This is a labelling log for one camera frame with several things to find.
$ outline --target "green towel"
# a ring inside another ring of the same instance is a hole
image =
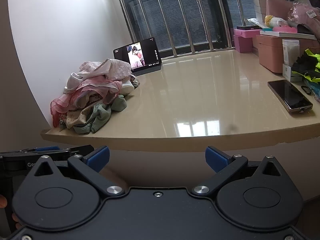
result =
[[[92,114],[85,124],[73,126],[77,134],[97,132],[110,118],[111,106],[97,104],[93,107]]]
[[[118,95],[118,97],[113,101],[111,110],[121,112],[127,107],[127,102],[124,99],[123,95]]]

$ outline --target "beige countertop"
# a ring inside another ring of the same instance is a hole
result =
[[[283,79],[253,54],[209,52],[163,61],[161,71],[138,77],[140,87],[126,97],[127,108],[112,113],[95,134],[59,128],[45,140],[72,145],[152,152],[249,149],[320,136],[320,103],[289,114],[267,82]]]

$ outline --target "blue gripper pad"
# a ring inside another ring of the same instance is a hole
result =
[[[93,152],[84,156],[82,161],[87,164],[91,169],[99,172],[110,160],[110,150],[107,146],[101,146]]]
[[[232,157],[212,146],[209,146],[205,150],[205,161],[211,169],[215,172],[219,172],[232,162]]]
[[[42,147],[42,148],[36,148],[35,152],[54,151],[54,150],[60,150],[60,148],[58,146]]]

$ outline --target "pink storage box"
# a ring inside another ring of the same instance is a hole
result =
[[[253,46],[252,38],[244,38],[237,35],[234,35],[233,37],[235,40],[235,47],[238,52],[240,53],[251,52],[251,48]]]
[[[282,65],[284,62],[282,39],[283,38],[280,37],[257,35],[259,62],[274,73],[282,73]],[[313,53],[320,52],[318,41],[308,39],[295,40],[299,40],[300,42],[300,55],[297,55],[297,59],[306,49],[310,49]]]
[[[239,30],[234,29],[235,35],[243,37],[243,38],[254,38],[255,36],[260,34],[261,30]]]

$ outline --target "tablet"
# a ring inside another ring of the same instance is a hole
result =
[[[113,55],[115,59],[130,63],[131,71],[135,75],[160,70],[162,65],[155,38],[115,49]]]

